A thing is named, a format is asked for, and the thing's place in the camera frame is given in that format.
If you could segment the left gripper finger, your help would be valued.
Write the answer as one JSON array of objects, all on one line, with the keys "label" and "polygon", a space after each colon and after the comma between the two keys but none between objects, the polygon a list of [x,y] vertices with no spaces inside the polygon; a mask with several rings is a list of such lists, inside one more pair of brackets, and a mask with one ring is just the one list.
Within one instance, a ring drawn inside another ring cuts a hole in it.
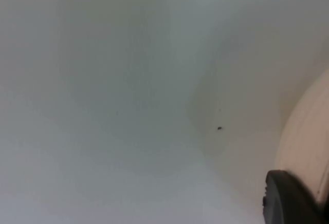
[{"label": "left gripper finger", "polygon": [[287,171],[268,171],[265,183],[265,223],[328,223],[328,212],[320,209],[306,187]]}]

